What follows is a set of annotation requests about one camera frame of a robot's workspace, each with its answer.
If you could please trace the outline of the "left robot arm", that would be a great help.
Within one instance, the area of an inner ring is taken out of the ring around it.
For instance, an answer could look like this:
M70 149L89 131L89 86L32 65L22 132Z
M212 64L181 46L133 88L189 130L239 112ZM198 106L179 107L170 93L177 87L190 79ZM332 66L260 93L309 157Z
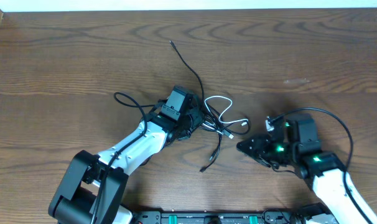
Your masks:
M204 122L202 107L203 96L176 85L119 143L97 154L77 153L48 214L58 223L130 223L133 213L121 204L129 176L174 141L190 138Z

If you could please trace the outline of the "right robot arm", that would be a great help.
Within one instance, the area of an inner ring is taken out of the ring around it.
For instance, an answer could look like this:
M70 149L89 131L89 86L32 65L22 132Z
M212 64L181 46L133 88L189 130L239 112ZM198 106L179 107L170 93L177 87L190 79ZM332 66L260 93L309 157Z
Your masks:
M321 200L304 206L287 223L377 223L377 215L357 191L348 167L322 149L310 114L268 118L266 133L236 145L239 152L274 172L288 172L303 180Z

